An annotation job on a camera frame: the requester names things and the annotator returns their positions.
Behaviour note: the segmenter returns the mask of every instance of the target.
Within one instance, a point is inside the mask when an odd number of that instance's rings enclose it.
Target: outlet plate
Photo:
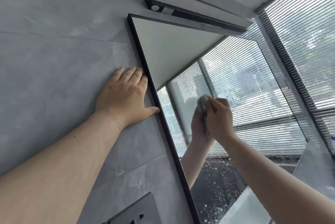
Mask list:
[[[149,192],[103,224],[162,224],[153,193]]]

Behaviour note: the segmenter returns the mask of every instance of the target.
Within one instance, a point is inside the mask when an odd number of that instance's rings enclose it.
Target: mirror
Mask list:
[[[170,130],[167,138],[173,140],[201,223],[268,224],[269,214],[223,147],[203,137],[203,123],[191,125],[201,96],[226,98],[237,136],[293,173],[305,138],[258,43],[130,17],[151,90],[157,91],[163,110],[162,122]],[[201,169],[193,167],[190,159],[202,157]],[[194,173],[195,180],[190,178]]]

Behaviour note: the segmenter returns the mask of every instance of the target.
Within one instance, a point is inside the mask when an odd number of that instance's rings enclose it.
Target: person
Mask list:
[[[123,72],[123,67],[117,69],[99,96],[95,112],[83,124],[0,178],[2,223],[77,222],[120,132],[159,112],[157,107],[144,107],[147,78],[142,69],[131,67]],[[333,201],[235,135],[226,99],[209,97],[206,107],[211,136],[225,148],[276,224],[335,223]]]

